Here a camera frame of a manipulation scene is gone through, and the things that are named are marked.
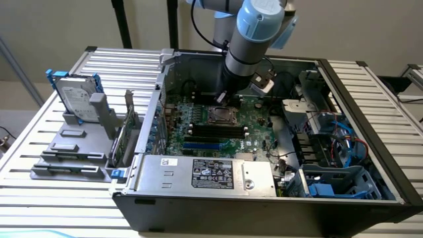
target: white wall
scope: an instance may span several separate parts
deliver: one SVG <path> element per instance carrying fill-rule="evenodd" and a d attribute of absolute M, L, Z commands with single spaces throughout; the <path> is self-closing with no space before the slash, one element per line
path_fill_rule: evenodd
<path fill-rule="evenodd" d="M 88 45 L 121 47 L 109 0 L 0 0 L 0 35 L 32 81 L 69 70 Z M 14 79 L 0 56 L 0 80 Z"/>
<path fill-rule="evenodd" d="M 288 45 L 269 54 L 363 60 L 384 75 L 423 63 L 421 0 L 296 0 L 296 8 L 300 20 Z M 125 0 L 125 10 L 133 47 L 168 47 L 165 0 Z M 196 9 L 195 17 L 211 39 L 212 12 Z M 180 47 L 207 50 L 185 3 L 179 24 Z M 85 46 L 121 47 L 109 0 L 1 0 L 0 35 L 37 82 L 45 82 L 46 68 L 69 69 Z M 1 57 L 0 72 L 0 80 L 14 79 Z"/>

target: power supply label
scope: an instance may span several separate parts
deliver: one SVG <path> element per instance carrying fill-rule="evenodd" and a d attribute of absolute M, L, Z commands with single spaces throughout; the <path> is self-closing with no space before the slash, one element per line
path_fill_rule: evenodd
<path fill-rule="evenodd" d="M 233 189 L 232 161 L 193 160 L 191 185 L 195 188 Z"/>

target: aluminum slat surface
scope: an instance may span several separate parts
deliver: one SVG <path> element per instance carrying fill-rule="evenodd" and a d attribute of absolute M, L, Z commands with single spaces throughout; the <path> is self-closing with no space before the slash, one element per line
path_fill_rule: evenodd
<path fill-rule="evenodd" d="M 127 112 L 124 93 L 133 90 L 144 115 L 161 69 L 157 51 L 98 48 L 84 53 L 72 73 L 98 73 L 109 106 Z M 62 125 L 64 106 L 53 93 L 0 160 L 0 231 L 52 229 L 74 237 L 140 237 L 114 202 L 109 183 L 32 180 L 30 168 Z"/>
<path fill-rule="evenodd" d="M 419 160 L 419 158 L 423 158 L 423 137 L 407 118 L 407 113 L 401 112 L 389 101 L 387 92 L 377 84 L 379 79 L 368 73 L 364 67 L 357 65 L 357 67 L 353 67 L 351 63 L 345 63 L 345 65 L 331 63 L 331 66 L 335 72 L 337 68 L 345 67 L 361 71 L 361 74 L 357 74 L 356 71 L 349 75 L 337 73 L 337 76 L 341 82 L 345 82 L 345 88 L 388 151 L 399 162 L 400 167 L 404 168 L 407 178 L 411 181 L 423 181 L 423 173 L 419 173 L 420 168 L 423 168 L 423 161 Z M 352 78 L 368 78 L 369 81 L 364 81 L 361 86 L 348 86 Z"/>
<path fill-rule="evenodd" d="M 148 106 L 153 80 L 159 69 L 159 51 L 98 48 L 77 61 L 74 73 L 98 72 L 104 82 L 108 101 L 118 113 L 125 113 L 124 93 L 135 89 L 135 105 L 139 114 Z M 371 79 L 360 72 L 355 62 L 331 61 L 335 72 L 344 80 L 361 81 L 368 85 Z M 389 101 L 381 93 L 351 93 L 357 103 L 368 108 L 388 108 Z M 369 104 L 368 99 L 379 106 Z M 38 160 L 41 151 L 54 137 L 62 123 L 62 105 L 53 93 L 42 108 L 29 122 L 8 153 L 0 160 L 0 232 L 50 229 L 80 238 L 240 238 L 241 236 L 209 236 L 157 234 L 132 231 L 121 212 L 109 198 L 109 183 L 30 180 L 29 170 Z M 407 119 L 387 115 L 365 115 L 377 129 L 408 130 Z M 415 140 L 415 135 L 403 141 Z M 381 138 L 395 146 L 397 137 Z M 423 193 L 423 180 L 419 176 L 423 156 L 397 155 L 395 160 L 412 176 L 412 184 Z M 416 215 L 400 224 L 377 224 L 355 238 L 420 238 L 421 215 Z"/>
<path fill-rule="evenodd" d="M 379 79 L 368 74 L 364 67 L 359 67 L 355 62 L 329 61 L 329 64 L 399 167 L 412 182 L 412 186 L 419 195 L 423 196 L 421 134 L 407 119 L 405 114 L 399 111 L 389 101 L 381 87 L 376 84 Z M 336 105 L 333 96 L 329 96 L 333 105 Z M 367 236 L 372 238 L 420 238 L 423 237 L 423 215 L 415 215 L 399 224 L 377 224 L 355 237 Z"/>

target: gray plastic bracket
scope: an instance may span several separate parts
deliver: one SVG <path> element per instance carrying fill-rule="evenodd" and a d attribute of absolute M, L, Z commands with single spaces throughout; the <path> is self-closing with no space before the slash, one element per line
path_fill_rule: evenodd
<path fill-rule="evenodd" d="M 84 138 L 86 136 L 86 132 L 84 130 L 68 130 L 61 129 L 60 130 L 61 137 L 78 137 Z"/>
<path fill-rule="evenodd" d="M 77 117 L 73 114 L 64 113 L 62 117 L 68 125 L 78 125 Z"/>
<path fill-rule="evenodd" d="M 50 146 L 50 150 L 77 152 L 78 147 L 77 147 L 76 144 L 57 144 L 57 143 L 53 143 L 53 145 Z"/>
<path fill-rule="evenodd" d="M 106 96 L 104 93 L 93 93 L 89 98 L 89 104 L 97 112 L 98 122 L 104 127 L 106 137 L 112 140 L 116 136 L 116 113 L 113 109 L 108 109 Z"/>
<path fill-rule="evenodd" d="M 64 159 L 66 160 L 88 160 L 90 163 L 105 163 L 106 158 L 104 153 L 74 153 L 64 151 L 42 151 L 41 158 L 46 162 L 58 162 Z"/>
<path fill-rule="evenodd" d="M 104 174 L 98 166 L 84 166 L 84 170 L 80 170 L 80 173 L 88 178 L 104 178 Z"/>
<path fill-rule="evenodd" d="M 52 176 L 52 172 L 48 170 L 48 168 L 38 168 L 38 167 L 32 167 L 30 169 L 36 175 L 40 175 L 40 176 Z"/>

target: red cable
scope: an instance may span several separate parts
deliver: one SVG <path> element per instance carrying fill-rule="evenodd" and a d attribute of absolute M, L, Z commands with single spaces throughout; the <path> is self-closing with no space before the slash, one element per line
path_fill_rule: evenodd
<path fill-rule="evenodd" d="M 364 158 L 367 158 L 367 156 L 368 156 L 368 145 L 367 145 L 365 141 L 363 141 L 363 140 L 359 139 L 359 138 L 355 138 L 353 140 L 364 145 L 364 148 L 365 148 Z"/>

